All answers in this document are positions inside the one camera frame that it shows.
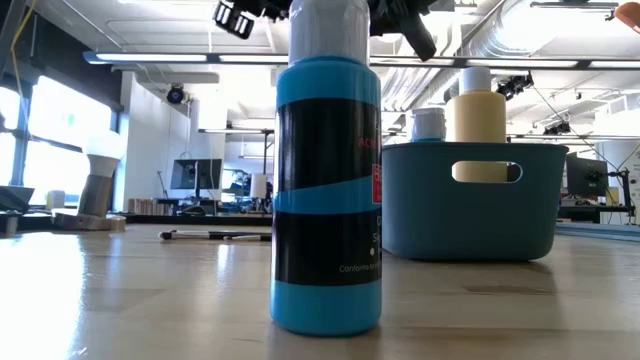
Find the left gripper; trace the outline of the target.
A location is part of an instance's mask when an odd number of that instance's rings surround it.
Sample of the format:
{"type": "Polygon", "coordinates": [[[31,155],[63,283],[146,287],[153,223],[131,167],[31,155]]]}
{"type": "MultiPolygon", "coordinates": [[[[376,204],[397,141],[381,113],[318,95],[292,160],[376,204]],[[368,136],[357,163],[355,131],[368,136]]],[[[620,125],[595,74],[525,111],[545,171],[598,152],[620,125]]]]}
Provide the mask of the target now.
{"type": "Polygon", "coordinates": [[[212,20],[227,33],[246,40],[254,28],[255,18],[267,18],[271,22],[288,17],[290,0],[228,0],[216,6],[212,20]]]}

